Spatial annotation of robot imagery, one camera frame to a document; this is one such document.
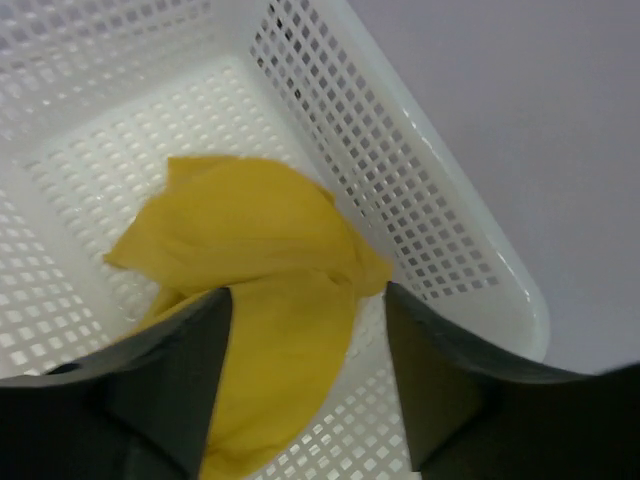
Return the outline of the yellow bra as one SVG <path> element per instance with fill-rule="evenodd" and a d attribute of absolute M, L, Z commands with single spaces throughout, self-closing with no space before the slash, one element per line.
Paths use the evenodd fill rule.
<path fill-rule="evenodd" d="M 276 161 L 172 157 L 105 255 L 159 291 L 147 329 L 228 288 L 230 339 L 200 477 L 242 479 L 286 448 L 325 402 L 362 300 L 392 276 L 333 194 Z"/>

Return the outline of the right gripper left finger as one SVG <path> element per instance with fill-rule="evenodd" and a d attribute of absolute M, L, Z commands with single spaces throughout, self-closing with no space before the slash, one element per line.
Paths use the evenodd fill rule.
<path fill-rule="evenodd" d="M 2 478 L 197 478 L 232 308 L 218 289 L 91 355 L 3 379 Z"/>

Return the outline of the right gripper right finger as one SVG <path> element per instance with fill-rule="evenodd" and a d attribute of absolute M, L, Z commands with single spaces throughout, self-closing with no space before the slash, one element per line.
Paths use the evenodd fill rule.
<path fill-rule="evenodd" d="M 396 283 L 386 328 L 410 465 L 423 479 L 635 479 L 639 368 L 594 375 L 506 351 Z"/>

